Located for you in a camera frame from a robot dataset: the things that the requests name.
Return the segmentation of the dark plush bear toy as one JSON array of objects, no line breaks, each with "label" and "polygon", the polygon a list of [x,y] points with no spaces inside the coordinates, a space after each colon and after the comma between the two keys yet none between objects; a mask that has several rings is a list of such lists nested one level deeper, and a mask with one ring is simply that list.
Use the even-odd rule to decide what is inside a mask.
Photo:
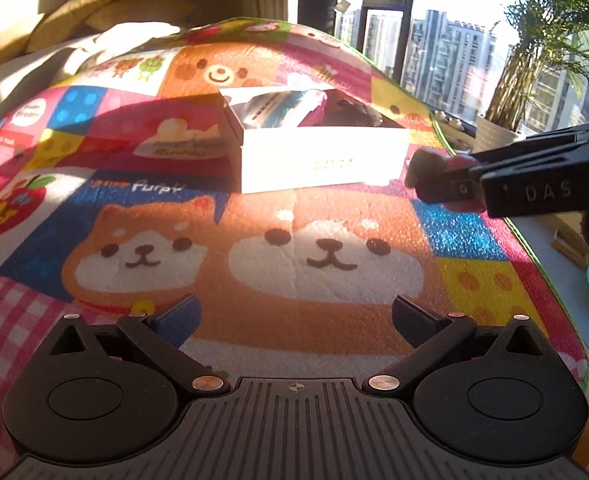
[{"label": "dark plush bear toy", "polygon": [[326,96],[319,126],[379,127],[383,124],[383,116],[377,110],[339,90],[328,90]]}]

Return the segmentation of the tall green palm plant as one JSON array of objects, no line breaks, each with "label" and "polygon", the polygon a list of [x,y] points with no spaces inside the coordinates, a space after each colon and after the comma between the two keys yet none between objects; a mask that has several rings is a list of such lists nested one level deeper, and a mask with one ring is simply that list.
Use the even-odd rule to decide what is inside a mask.
[{"label": "tall green palm plant", "polygon": [[505,16],[518,40],[485,120],[516,131],[544,73],[561,70],[589,92],[589,0],[515,0]]}]

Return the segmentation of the blue white wipes packet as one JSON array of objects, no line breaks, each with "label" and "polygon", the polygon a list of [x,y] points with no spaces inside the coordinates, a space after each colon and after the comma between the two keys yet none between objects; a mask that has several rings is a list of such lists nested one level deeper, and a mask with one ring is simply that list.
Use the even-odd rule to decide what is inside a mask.
[{"label": "blue white wipes packet", "polygon": [[299,127],[326,101],[323,90],[288,90],[259,94],[240,107],[246,129]]}]

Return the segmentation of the white cardboard box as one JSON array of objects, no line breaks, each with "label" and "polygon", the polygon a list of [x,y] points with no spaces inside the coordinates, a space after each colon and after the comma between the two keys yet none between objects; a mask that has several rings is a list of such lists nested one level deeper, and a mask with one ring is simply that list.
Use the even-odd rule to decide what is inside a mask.
[{"label": "white cardboard box", "polygon": [[244,87],[220,91],[221,136],[244,194],[365,183],[386,186],[401,177],[409,129],[383,116],[379,127],[288,127],[246,129],[240,107],[259,94],[331,87]]}]

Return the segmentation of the white grey bed blanket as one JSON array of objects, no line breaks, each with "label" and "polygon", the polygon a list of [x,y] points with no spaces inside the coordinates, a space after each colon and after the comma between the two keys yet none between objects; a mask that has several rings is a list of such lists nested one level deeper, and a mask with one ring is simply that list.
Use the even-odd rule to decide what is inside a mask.
[{"label": "white grey bed blanket", "polygon": [[0,118],[83,68],[178,32],[180,27],[165,22],[122,23],[101,34],[66,41],[0,64]]}]

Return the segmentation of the pink plastic basket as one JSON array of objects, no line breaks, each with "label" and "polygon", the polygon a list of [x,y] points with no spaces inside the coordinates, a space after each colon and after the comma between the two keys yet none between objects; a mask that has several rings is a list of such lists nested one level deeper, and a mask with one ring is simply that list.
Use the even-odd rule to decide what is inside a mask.
[{"label": "pink plastic basket", "polygon": [[300,112],[302,114],[299,127],[313,127],[319,124],[325,116],[326,102],[308,102],[300,105]]}]

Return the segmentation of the yellow pillow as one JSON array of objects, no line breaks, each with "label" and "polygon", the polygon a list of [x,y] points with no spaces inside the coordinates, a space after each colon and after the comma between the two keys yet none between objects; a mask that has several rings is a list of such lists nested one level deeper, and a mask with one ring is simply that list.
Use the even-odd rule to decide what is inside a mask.
[{"label": "yellow pillow", "polygon": [[195,9],[189,0],[112,0],[90,14],[85,25],[105,32],[124,23],[184,23]]},{"label": "yellow pillow", "polygon": [[48,14],[32,31],[26,53],[46,49],[70,39],[83,28],[86,20],[107,6],[112,0],[68,0],[57,10]]}]

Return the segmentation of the white ribbed plant pot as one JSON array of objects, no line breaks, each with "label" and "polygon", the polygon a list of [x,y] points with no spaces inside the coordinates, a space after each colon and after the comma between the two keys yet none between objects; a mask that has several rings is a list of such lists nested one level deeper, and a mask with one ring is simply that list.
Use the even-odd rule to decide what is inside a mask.
[{"label": "white ribbed plant pot", "polygon": [[482,115],[477,116],[476,128],[473,153],[490,151],[495,148],[503,148],[503,146],[520,139],[517,132],[496,125],[494,122],[489,122],[488,119]]}]

